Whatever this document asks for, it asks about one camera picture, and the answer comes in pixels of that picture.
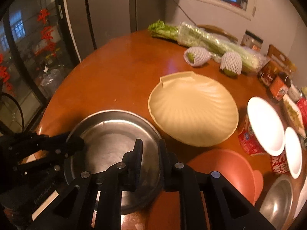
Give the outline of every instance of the green fruit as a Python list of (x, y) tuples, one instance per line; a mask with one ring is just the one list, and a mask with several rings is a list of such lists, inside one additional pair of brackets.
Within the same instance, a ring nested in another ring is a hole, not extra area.
[(224, 71), (224, 73), (225, 73), (227, 76), (229, 76), (229, 77), (237, 76), (236, 73), (234, 73), (234, 72), (232, 72), (232, 71), (229, 71), (229, 70), (227, 70), (226, 68), (225, 68), (223, 71)]
[(194, 55), (193, 55), (193, 53), (187, 53), (187, 57), (188, 57), (188, 60), (189, 60), (192, 64), (194, 64)]

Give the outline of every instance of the window sill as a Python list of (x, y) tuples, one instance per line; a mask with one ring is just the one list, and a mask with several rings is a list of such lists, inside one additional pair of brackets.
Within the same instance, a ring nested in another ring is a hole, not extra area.
[(236, 6), (233, 6), (230, 3), (224, 2), (222, 0), (196, 0), (196, 1), (200, 1), (203, 3), (209, 3), (214, 6), (222, 7), (248, 20), (251, 20), (254, 17), (254, 14), (256, 11), (256, 0), (248, 0), (246, 11)]

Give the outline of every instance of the black cable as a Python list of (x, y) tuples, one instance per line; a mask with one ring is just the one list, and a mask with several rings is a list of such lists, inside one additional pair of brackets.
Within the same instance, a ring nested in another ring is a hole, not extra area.
[(15, 105), (18, 107), (19, 112), (20, 112), (20, 116), (21, 116), (21, 132), (23, 132), (25, 125), (24, 125), (23, 113), (22, 113), (22, 110), (21, 110), (19, 103), (17, 102), (17, 100), (12, 95), (10, 95), (8, 93), (1, 92), (1, 95), (10, 98), (15, 103)]
[(182, 7), (180, 7), (179, 4), (178, 4), (175, 0), (173, 0), (173, 1), (174, 1), (174, 3), (181, 9), (181, 11), (185, 14), (185, 16), (186, 16), (195, 26), (197, 26), (197, 24), (187, 15), (187, 13), (182, 9)]

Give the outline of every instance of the white lid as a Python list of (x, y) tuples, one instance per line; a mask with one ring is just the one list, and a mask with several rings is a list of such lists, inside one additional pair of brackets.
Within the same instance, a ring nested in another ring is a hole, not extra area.
[(271, 156), (279, 156), (285, 148), (285, 132), (274, 108), (259, 97), (248, 102), (248, 118), (262, 148)]
[(291, 127), (286, 128), (285, 143), (290, 174), (296, 179), (302, 170), (302, 147), (300, 145), (300, 139)]

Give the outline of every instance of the paper cup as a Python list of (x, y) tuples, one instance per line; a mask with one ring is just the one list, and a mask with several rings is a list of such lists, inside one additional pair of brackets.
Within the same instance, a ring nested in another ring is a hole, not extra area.
[(285, 132), (274, 108), (259, 97), (248, 102), (248, 114), (238, 129), (239, 142), (249, 155), (279, 156), (285, 148)]
[(291, 174), (296, 179), (302, 170), (300, 139), (291, 127), (286, 129), (285, 150), (279, 156), (271, 156), (271, 168), (277, 174)]

